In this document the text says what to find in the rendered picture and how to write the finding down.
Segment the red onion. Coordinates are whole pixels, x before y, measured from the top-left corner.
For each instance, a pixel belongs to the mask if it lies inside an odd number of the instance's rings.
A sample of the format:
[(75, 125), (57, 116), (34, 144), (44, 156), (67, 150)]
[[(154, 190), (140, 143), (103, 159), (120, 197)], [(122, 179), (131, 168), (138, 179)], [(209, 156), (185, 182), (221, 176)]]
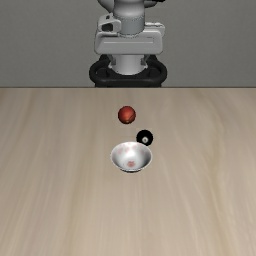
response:
[(136, 112), (131, 106), (123, 106), (118, 111), (118, 119), (123, 124), (131, 124), (136, 118)]

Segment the white bowl with red pattern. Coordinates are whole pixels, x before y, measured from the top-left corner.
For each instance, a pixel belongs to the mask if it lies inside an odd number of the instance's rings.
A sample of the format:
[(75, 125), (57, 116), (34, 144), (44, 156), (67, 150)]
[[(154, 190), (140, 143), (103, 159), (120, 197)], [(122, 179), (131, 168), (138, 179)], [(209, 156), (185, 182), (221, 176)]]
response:
[(153, 155), (151, 150), (142, 143), (123, 142), (112, 149), (110, 159), (121, 171), (135, 173), (149, 166)]

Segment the black ball with white spot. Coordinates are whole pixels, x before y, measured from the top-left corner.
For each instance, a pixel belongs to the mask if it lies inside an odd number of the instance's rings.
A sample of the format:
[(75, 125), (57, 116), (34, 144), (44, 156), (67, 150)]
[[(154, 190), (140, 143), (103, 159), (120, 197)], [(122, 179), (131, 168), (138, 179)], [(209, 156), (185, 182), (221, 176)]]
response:
[(136, 141), (138, 143), (149, 146), (153, 142), (153, 134), (149, 130), (140, 130), (136, 135)]

